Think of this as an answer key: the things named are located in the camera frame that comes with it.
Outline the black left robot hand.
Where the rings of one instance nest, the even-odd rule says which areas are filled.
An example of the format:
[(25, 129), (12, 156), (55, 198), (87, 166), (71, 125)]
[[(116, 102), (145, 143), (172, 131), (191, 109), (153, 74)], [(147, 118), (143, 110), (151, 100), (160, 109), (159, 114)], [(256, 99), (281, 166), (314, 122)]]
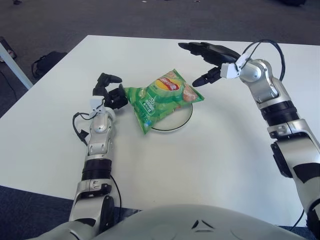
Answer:
[[(113, 90), (108, 91), (107, 87), (110, 84), (119, 84)], [(115, 75), (110, 75), (102, 72), (97, 79), (97, 83), (92, 90), (93, 96), (103, 97), (104, 106), (111, 109), (120, 109), (128, 104), (125, 89), (122, 85), (122, 79)]]

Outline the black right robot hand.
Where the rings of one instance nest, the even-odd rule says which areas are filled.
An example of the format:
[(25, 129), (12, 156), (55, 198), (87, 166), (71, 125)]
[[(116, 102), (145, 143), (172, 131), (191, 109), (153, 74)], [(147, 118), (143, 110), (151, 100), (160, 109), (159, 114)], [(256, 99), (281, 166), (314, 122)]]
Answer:
[(234, 50), (222, 45), (215, 45), (208, 42), (179, 42), (178, 46), (189, 51), (192, 55), (201, 56), (203, 60), (215, 67), (210, 69), (206, 74), (193, 81), (193, 87), (200, 87), (208, 83), (221, 79), (222, 64), (235, 63), (241, 56)]

